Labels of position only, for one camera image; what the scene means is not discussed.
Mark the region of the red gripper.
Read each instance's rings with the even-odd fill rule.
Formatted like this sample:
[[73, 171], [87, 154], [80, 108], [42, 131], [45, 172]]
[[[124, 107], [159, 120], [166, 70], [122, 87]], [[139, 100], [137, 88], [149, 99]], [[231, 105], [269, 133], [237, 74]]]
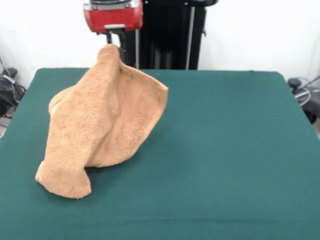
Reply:
[[[140, 29], [143, 25], [143, 10], [141, 8], [123, 8], [116, 10], [84, 10], [84, 18], [93, 33], [103, 33], [105, 26], [117, 25], [126, 31]], [[106, 32], [107, 44], [112, 44], [112, 31]], [[124, 30], [119, 31], [120, 52], [124, 50]]]

